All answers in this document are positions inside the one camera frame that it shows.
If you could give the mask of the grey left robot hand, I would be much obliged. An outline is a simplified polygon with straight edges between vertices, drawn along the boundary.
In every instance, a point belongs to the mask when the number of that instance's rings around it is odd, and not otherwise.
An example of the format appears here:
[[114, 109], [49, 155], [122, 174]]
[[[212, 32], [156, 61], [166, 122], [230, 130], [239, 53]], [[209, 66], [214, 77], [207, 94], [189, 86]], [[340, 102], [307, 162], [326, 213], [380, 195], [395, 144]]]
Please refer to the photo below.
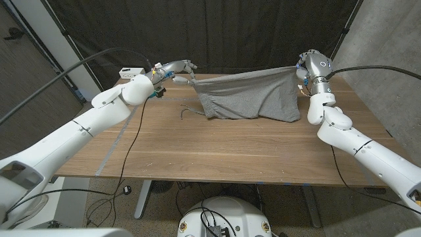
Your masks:
[[147, 72], [145, 75], [152, 81], [155, 88], [162, 86], [162, 84], [168, 80], [172, 79], [177, 73], [186, 72], [190, 75], [192, 80], [195, 80], [194, 69], [197, 69], [197, 66], [193, 64], [190, 60], [179, 60], [172, 61], [161, 65], [158, 64], [158, 67], [152, 68], [151, 71]]

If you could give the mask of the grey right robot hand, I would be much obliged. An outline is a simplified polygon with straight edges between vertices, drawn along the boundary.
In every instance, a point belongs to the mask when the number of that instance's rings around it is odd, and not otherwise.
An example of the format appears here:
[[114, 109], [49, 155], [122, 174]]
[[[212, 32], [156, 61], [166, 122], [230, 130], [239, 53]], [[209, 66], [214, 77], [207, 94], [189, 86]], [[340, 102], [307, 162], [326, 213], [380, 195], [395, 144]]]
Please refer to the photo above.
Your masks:
[[323, 81], [333, 72], [332, 60], [315, 49], [299, 55], [296, 75], [304, 83]]

